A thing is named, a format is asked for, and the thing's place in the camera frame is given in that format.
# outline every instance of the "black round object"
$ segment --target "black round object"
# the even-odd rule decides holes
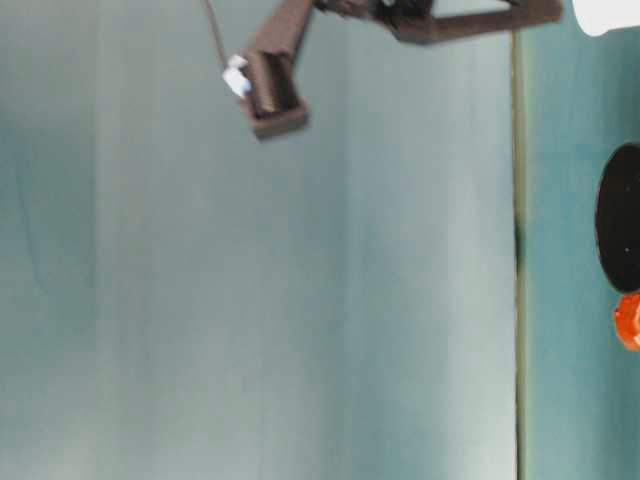
[[[619,291],[640,290],[640,144],[627,144],[604,169],[596,207],[600,263]]]

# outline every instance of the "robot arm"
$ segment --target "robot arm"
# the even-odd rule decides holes
[[[399,41],[431,44],[557,21],[560,0],[502,0],[509,9],[436,18],[433,0],[283,0],[242,57],[235,57],[225,80],[260,139],[306,124],[308,108],[298,96],[293,70],[314,8],[374,22]]]

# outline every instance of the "black wire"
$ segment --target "black wire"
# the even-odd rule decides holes
[[[220,68],[224,70],[227,68],[227,55],[224,52],[224,43],[222,42],[222,34],[220,33],[220,27],[218,26],[216,15],[215,13],[213,13],[213,7],[211,6],[209,0],[202,0],[202,6],[204,7],[204,11],[207,14],[209,26],[211,27],[211,32],[213,33],[215,47],[218,52],[218,59],[220,60]]]

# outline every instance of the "orange cap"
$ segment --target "orange cap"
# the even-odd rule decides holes
[[[623,296],[613,316],[616,333],[625,348],[640,351],[640,294]]]

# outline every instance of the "table surface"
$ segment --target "table surface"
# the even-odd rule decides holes
[[[640,356],[618,343],[594,244],[601,171],[640,139],[640,34],[559,25],[518,37],[521,471],[635,479]]]

